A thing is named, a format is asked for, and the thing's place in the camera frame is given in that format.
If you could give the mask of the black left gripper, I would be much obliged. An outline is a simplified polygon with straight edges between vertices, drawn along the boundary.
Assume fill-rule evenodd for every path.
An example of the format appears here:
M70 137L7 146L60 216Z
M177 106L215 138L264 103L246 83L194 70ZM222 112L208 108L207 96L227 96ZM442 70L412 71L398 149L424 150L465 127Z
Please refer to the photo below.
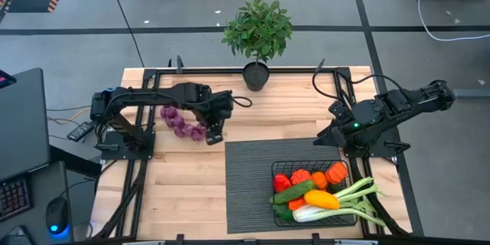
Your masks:
M198 104L194 115L199 122L202 123L217 123L215 126L215 142L223 141L224 120L231 117L234 109L232 100L232 91L225 90L219 93L212 93L211 97ZM206 128L206 143L214 144L213 125L207 124Z

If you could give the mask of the dark grey side desk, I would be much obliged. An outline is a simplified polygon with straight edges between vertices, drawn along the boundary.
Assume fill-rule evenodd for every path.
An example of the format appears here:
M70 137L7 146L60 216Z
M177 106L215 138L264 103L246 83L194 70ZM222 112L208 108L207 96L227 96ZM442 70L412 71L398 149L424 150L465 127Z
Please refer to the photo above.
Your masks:
M70 243L74 240L71 214L68 211L67 229L58 235L49 232L45 220L48 203L67 188L67 175L63 162L56 162L30 174L31 199L33 208L18 216L0 222L0 239L22 226L34 245Z

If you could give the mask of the red-orange toy pumpkin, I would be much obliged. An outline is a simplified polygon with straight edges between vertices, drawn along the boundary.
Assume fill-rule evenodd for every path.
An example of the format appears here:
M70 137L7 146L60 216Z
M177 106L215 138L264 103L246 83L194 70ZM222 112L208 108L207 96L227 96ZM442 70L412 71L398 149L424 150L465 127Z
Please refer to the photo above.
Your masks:
M292 185L297 185L299 183L302 183L304 181L308 181L311 179L312 179L312 176L311 176L310 172L301 168L301 169L294 171L291 174L291 177L289 180L290 180Z

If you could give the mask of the round orange fruit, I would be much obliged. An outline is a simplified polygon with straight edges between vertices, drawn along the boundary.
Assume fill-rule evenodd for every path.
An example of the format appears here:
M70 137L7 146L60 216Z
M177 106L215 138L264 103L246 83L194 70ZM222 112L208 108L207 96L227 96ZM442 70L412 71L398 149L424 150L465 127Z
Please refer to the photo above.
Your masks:
M326 191L328 187L328 180L326 179L324 172L321 171L313 172L312 180L314 184L314 189L320 191Z

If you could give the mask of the purple onion braid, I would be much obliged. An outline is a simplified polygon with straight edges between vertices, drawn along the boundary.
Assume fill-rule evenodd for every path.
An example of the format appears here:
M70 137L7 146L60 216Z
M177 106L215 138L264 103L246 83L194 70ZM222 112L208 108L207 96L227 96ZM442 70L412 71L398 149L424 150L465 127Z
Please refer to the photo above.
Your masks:
M206 133L205 124L201 122L196 122L195 124L185 122L185 119L178 114L177 109L173 106L163 106L159 113L167 127L173 129L177 137L190 137L196 142L204 140Z

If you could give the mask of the black power adapter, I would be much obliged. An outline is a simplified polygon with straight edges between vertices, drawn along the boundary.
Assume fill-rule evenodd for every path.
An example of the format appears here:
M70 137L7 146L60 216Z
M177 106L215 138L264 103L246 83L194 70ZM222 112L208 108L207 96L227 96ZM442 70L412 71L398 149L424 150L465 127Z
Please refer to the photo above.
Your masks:
M79 142L93 130L94 126L94 122L83 122L76 129L67 134L67 138L71 141Z

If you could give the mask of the black device with pink light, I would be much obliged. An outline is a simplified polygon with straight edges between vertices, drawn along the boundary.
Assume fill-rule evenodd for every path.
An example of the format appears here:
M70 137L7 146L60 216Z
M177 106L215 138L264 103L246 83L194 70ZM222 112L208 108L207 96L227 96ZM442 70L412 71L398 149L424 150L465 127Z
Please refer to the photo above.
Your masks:
M12 75L0 70L0 89L17 83L17 80Z

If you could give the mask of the grey desk foot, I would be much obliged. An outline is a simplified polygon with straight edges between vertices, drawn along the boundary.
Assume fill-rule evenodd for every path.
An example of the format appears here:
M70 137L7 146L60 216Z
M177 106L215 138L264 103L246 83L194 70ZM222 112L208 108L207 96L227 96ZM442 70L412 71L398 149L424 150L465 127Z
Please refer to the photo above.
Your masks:
M459 99L490 99L490 89L455 89Z

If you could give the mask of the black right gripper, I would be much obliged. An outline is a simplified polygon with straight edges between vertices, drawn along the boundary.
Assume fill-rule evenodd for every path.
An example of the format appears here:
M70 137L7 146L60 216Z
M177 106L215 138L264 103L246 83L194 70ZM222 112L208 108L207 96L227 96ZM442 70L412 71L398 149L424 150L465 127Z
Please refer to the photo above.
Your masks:
M366 146L365 130L370 125L366 119L356 119L353 116L339 116L337 126L327 127L317 134L314 145L324 145L344 148L346 146Z

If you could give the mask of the black metal table frame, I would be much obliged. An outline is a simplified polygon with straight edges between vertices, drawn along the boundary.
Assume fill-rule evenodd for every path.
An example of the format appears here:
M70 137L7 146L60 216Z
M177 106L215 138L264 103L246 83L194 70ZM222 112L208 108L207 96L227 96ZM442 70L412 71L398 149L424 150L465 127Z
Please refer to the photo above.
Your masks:
M224 124L224 141L311 138L332 119L335 81L315 75L314 67L274 67L265 87L252 92L239 67L165 69L160 87L180 82L203 83L213 90L231 90L252 100L250 108L236 106ZM352 227L282 230L245 234L227 232L225 144L189 142L176 137L158 120L155 153L148 162L142 193L129 204L122 234L138 240L176 240L185 243L256 243L287 240L353 239L375 233L372 223L359 220Z

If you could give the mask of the black computer mouse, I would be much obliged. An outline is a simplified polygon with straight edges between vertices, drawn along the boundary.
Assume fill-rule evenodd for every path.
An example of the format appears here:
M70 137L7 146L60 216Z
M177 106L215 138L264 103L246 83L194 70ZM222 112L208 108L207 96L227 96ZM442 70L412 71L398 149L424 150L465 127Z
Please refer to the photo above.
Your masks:
M58 235L67 229L69 223L68 203L64 197L57 197L48 203L45 221L51 234Z

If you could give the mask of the black wire basket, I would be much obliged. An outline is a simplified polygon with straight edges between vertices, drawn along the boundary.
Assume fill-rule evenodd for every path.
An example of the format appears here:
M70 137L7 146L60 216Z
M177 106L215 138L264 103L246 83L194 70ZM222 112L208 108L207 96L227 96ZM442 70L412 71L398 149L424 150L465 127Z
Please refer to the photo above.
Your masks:
M334 160L313 160L313 161L278 161L271 165L271 173L273 178L278 174L283 174L287 178L290 178L293 172L303 169L310 174L314 172L325 173L336 163L342 164L348 169L347 163L340 159ZM349 174L347 174L339 183L328 184L326 191L340 191L342 188L346 188L350 185L351 180ZM277 213L274 217L274 222L278 227L287 228L307 228L307 227L351 227L357 223L357 218L353 214L342 214L333 217L322 218L313 222L299 223L292 220L292 218L283 217Z

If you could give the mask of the green cucumber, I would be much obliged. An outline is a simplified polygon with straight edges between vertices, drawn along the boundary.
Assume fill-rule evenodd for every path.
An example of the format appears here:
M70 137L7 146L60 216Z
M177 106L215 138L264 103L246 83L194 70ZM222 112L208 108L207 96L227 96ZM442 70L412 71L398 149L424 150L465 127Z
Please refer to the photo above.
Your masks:
M269 199L269 202L271 204L282 204L291 200L295 200L299 197L302 197L306 192L312 190L313 187L314 187L313 180L306 180L300 182L296 185L293 185L290 188L287 188L284 191L281 191L280 193L274 194Z

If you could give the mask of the green avocado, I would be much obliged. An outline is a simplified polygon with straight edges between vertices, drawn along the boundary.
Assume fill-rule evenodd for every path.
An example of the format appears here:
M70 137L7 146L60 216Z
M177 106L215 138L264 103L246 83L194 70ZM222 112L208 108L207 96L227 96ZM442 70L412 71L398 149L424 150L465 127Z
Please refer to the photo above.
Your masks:
M294 220L292 211L289 209L287 204L273 204L272 208L276 217L279 217L285 221Z

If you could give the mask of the backlit computer keyboard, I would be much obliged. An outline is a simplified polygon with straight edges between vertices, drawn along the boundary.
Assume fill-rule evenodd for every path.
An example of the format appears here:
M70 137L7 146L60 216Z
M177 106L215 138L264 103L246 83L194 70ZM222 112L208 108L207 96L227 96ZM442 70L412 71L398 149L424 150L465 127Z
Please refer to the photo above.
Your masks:
M13 218L32 208L27 177L0 182L0 222Z

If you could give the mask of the yellow orange mango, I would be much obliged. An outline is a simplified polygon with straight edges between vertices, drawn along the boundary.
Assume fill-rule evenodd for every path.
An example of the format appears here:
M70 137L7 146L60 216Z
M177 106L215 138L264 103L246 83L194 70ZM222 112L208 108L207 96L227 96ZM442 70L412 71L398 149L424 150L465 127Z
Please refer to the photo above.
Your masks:
M338 210L340 208L338 199L333 194L329 194L326 191L313 189L306 192L303 197L307 204L315 207L329 210Z

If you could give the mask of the grey woven placemat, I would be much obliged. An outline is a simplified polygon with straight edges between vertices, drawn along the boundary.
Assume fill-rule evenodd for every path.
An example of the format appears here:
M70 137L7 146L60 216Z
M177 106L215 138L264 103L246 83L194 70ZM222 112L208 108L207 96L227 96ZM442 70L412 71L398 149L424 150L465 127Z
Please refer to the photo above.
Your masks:
M241 234L307 228L278 227L270 206L271 165L278 161L341 159L339 149L314 145L312 138L225 143L227 232Z

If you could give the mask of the green plant in black pot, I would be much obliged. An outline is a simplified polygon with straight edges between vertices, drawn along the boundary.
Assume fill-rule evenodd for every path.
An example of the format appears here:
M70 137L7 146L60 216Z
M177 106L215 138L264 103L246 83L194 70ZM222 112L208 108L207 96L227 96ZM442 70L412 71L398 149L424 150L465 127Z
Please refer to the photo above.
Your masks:
M249 90L258 92L270 78L267 63L284 54L291 38L291 18L280 1L253 0L238 8L221 42L232 55L240 54L249 61L242 69L243 80Z

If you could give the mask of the dark grey computer monitor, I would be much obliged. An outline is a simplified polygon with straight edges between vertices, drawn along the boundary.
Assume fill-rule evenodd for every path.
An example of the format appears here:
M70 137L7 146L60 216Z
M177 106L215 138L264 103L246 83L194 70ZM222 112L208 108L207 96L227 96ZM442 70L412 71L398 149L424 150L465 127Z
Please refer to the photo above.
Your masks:
M44 75L33 68L0 89L0 181L50 161Z

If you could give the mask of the red orange mango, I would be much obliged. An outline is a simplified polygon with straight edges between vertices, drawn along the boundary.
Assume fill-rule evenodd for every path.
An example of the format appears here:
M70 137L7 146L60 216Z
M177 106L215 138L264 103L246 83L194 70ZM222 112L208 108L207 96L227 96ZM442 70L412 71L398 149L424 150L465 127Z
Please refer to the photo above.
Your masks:
M289 178L284 174L276 174L273 177L273 188L276 193L285 191L292 186Z

